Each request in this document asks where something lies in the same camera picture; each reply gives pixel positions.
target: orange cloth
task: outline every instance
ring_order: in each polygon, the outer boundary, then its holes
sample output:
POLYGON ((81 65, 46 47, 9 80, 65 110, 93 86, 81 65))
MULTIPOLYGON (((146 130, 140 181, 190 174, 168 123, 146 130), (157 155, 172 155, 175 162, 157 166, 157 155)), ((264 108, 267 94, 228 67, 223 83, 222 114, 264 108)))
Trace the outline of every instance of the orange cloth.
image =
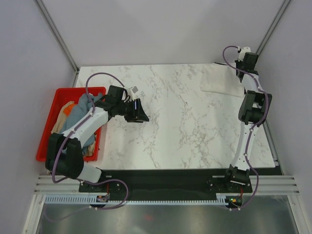
POLYGON ((74 103, 70 104, 69 106, 64 108, 63 113, 66 114, 66 116, 69 116, 69 114, 71 113, 74 106, 76 106, 76 104, 74 104, 74 103))

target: white tabletop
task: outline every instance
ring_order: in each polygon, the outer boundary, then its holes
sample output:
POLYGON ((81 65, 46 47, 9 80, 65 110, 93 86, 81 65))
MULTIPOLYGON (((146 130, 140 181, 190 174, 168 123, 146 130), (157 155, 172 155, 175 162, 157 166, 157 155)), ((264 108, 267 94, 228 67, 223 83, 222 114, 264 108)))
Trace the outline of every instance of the white tabletop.
MULTIPOLYGON (((240 133, 242 98, 200 90, 205 64, 82 67, 76 87, 84 87, 96 72, 111 73, 126 87, 136 86, 150 119, 127 123, 115 117, 102 135, 101 169, 228 168, 240 133)), ((119 86, 109 76, 93 77, 89 86, 119 86)), ((263 127, 253 145, 251 164, 274 167, 263 127)))

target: gray wall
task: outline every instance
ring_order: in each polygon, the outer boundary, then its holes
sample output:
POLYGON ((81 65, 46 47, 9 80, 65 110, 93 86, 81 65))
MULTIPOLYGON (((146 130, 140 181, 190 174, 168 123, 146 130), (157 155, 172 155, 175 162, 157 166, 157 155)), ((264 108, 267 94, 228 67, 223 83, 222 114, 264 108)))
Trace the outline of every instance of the gray wall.
POLYGON ((222 61, 229 44, 256 50, 283 0, 43 1, 78 66, 95 66, 222 61))
POLYGON ((35 155, 54 92, 74 72, 32 0, 0 7, 0 227, 21 233, 43 164, 35 155))
POLYGON ((294 0, 260 56, 273 95, 269 123, 286 173, 295 175, 312 219, 312 1, 294 0))

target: white cloth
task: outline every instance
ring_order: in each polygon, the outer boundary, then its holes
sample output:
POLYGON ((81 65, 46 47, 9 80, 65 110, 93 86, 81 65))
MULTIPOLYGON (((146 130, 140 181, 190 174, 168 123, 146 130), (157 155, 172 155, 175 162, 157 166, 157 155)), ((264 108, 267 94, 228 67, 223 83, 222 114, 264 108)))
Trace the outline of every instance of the white cloth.
POLYGON ((207 64, 201 79, 200 89, 205 92, 244 96, 244 86, 236 76, 235 69, 228 65, 207 64))

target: purple cable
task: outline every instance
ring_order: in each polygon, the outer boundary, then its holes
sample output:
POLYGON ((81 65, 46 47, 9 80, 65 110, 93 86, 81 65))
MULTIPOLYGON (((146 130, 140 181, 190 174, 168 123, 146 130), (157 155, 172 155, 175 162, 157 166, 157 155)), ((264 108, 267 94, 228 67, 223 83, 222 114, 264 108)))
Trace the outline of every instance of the purple cable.
MULTIPOLYGON (((88 83, 89 83, 89 80, 90 80, 92 77, 96 76, 96 75, 108 75, 108 76, 114 78, 115 80, 117 80, 117 81, 121 84, 122 87, 125 87, 125 86, 123 85, 123 83, 122 83, 118 78, 116 78, 115 76, 113 76, 113 75, 111 75, 111 74, 109 74, 109 73, 106 73, 106 72, 98 72, 98 73, 94 73, 94 74, 92 74, 91 76, 89 76, 89 78, 88 78, 87 81, 86 81, 86 95, 87 95, 89 101, 90 101, 91 104, 92 104, 92 114, 94 113, 96 107, 95 107, 95 105, 94 105, 94 102, 93 102, 93 100, 92 100, 90 94, 89 94, 88 83)), ((60 183, 61 181, 65 180, 65 179, 67 179, 67 177, 64 177, 64 178, 62 178, 62 179, 55 180, 55 173, 56 173, 56 168, 57 168, 57 164, 58 164, 58 161, 59 161, 59 157, 60 157, 60 155, 61 155, 61 153, 62 153, 62 150, 63 150, 63 148, 64 148, 64 146, 65 146, 67 140, 69 139, 69 137, 70 137, 81 125, 83 125, 90 117, 91 117, 91 115, 88 115, 84 120, 82 120, 82 121, 74 128, 74 130, 71 131, 71 132, 68 134, 68 136, 64 139, 63 143, 61 144, 61 146, 60 146, 60 148, 59 148, 59 150, 58 150, 57 156, 56 156, 56 158, 55 158, 55 162, 54 162, 54 165, 53 165, 53 169, 52 169, 52 181, 53 181, 53 183, 57 184, 57 183, 60 183)), ((118 207, 122 206, 123 203, 124 203, 124 202, 127 200, 127 198, 128 198, 128 195, 129 195, 128 186, 126 185, 125 182, 123 182, 123 181, 120 180, 120 179, 109 179, 109 180, 102 181, 102 182, 99 182, 99 183, 92 183, 92 182, 89 182, 89 181, 85 181, 85 183, 91 184, 91 185, 102 185, 102 184, 109 183, 109 182, 119 182, 119 183, 122 183, 122 184, 125 186, 125 188, 126 188, 126 196, 125 196, 125 198, 124 198, 119 204, 117 204, 117 205, 115 205, 115 206, 112 206, 112 207, 98 208, 99 210, 112 210, 112 209, 118 208, 118 207)), ((69 215, 67 215, 67 216, 65 216, 65 217, 63 217, 63 218, 61 218, 61 219, 54 220, 54 221, 52 221, 52 219, 49 219, 49 218, 46 216, 46 214, 44 214, 44 216, 46 217, 46 219, 47 219, 48 221, 57 222, 57 221, 66 219, 67 217, 69 217, 69 216, 75 214, 76 212, 79 212, 79 211, 84 210, 84 209, 86 209, 86 208, 88 208, 88 207, 84 207, 83 209, 79 209, 79 210, 77 210, 77 211, 75 211, 75 212, 73 212, 73 213, 71 213, 71 214, 69 214, 69 215)))
POLYGON ((229 62, 227 62, 227 60, 225 59, 224 53, 225 53, 225 51, 226 51, 228 48, 236 48, 236 49, 238 49, 238 47, 237 47, 237 46, 234 46, 234 45, 229 45, 229 46, 227 46, 227 47, 224 48, 224 50, 223 50, 223 52, 222 52, 222 56, 223 56, 223 60, 225 61, 225 63, 226 63, 228 66, 230 66, 231 68, 233 68, 233 69, 235 69, 235 70, 237 70, 237 71, 239 71, 239 72, 242 72, 242 73, 244 73, 244 74, 247 74, 247 75, 249 75, 251 78, 253 78, 253 80, 255 81, 255 83, 256 83, 256 85, 257 85, 258 91, 260 91, 260 92, 262 92, 262 93, 264 94, 264 96, 265 96, 265 104, 266 104, 266 106, 265 106, 265 111, 264 111, 264 115, 263 115, 262 119, 261 119, 259 122, 255 123, 255 124, 251 127, 251 131, 249 132, 249 135, 248 135, 248 138, 247 138, 247 144, 246 144, 246 148, 245 148, 245 154, 246 154, 246 155, 245 155, 245 160, 246 160, 248 166, 250 167, 250 169, 252 169, 252 171, 255 173, 255 175, 256 175, 256 177, 257 177, 257 182, 256 182, 256 185, 255 185, 253 194, 252 194, 252 196, 250 197, 250 199, 240 207, 240 208, 243 208, 243 207, 247 206, 247 205, 251 202, 251 200, 254 198, 254 196, 255 196, 255 194, 256 194, 256 192, 257 192, 257 190, 258 190, 258 186, 259 186, 259 174, 258 174, 258 172, 252 167, 252 165, 250 164, 250 162, 249 162, 249 160, 248 160, 248 158, 247 158, 247 156, 248 156, 248 155, 247 155, 247 152, 248 152, 249 143, 250 143, 250 140, 251 140, 251 137, 252 137, 252 134, 253 134, 252 130, 253 130, 257 125, 261 124, 261 123, 265 120, 265 118, 267 117, 267 115, 268 115, 268 111, 269 111, 269 98, 268 98, 268 94, 267 94, 264 90, 260 89, 260 85, 259 85, 257 79, 256 79, 252 74, 250 74, 249 72, 245 72, 245 71, 243 71, 243 70, 241 70, 241 69, 238 69, 238 68, 236 68, 236 67, 233 67, 232 65, 229 64, 229 62))

